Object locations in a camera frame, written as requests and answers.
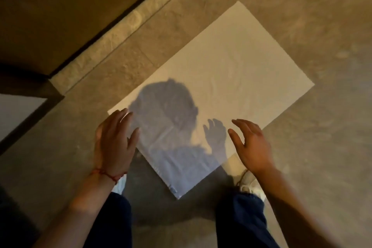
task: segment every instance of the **white sneaker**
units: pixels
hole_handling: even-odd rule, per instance
[[[126,182],[127,182],[127,175],[125,174],[118,180],[118,183],[114,186],[111,192],[114,192],[120,195],[123,194]]]
[[[246,171],[240,182],[238,183],[240,192],[247,192],[256,195],[262,201],[265,202],[266,194],[263,192],[262,187],[258,183],[258,180],[254,177],[253,173]]]

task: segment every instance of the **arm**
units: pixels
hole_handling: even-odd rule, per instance
[[[271,147],[257,124],[232,120],[244,135],[228,130],[244,166],[260,183],[269,200],[289,247],[337,247],[330,236],[309,215],[281,172],[274,166]]]
[[[132,113],[112,113],[96,131],[95,164],[111,176],[120,177],[128,171],[139,130],[127,141],[126,132]],[[83,247],[89,231],[115,182],[107,175],[88,176],[66,210],[41,235],[34,248]]]

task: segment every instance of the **bracelet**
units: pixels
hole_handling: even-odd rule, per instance
[[[109,178],[111,178],[114,182],[115,182],[115,185],[118,183],[118,180],[120,180],[123,175],[127,174],[128,172],[124,172],[122,175],[116,175],[116,176],[112,176],[112,175],[109,175],[105,170],[103,169],[97,169],[95,168],[94,170],[91,171],[90,174],[100,174],[100,175],[105,175],[105,176],[108,176]]]

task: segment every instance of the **dark pants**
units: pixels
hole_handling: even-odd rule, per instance
[[[249,193],[226,196],[216,210],[218,247],[279,248],[267,231],[264,204]],[[132,247],[131,205],[125,197],[110,193],[85,241],[84,248]]]

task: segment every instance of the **concrete floor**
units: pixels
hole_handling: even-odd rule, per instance
[[[0,157],[1,186],[40,228],[91,169],[94,130],[107,110],[235,1],[171,0]],[[370,247],[371,1],[239,1],[315,83],[264,130],[277,166],[342,246]],[[138,154],[125,190],[135,246],[216,246],[212,208],[230,184],[219,168],[175,201]],[[272,211],[267,218],[285,246]]]

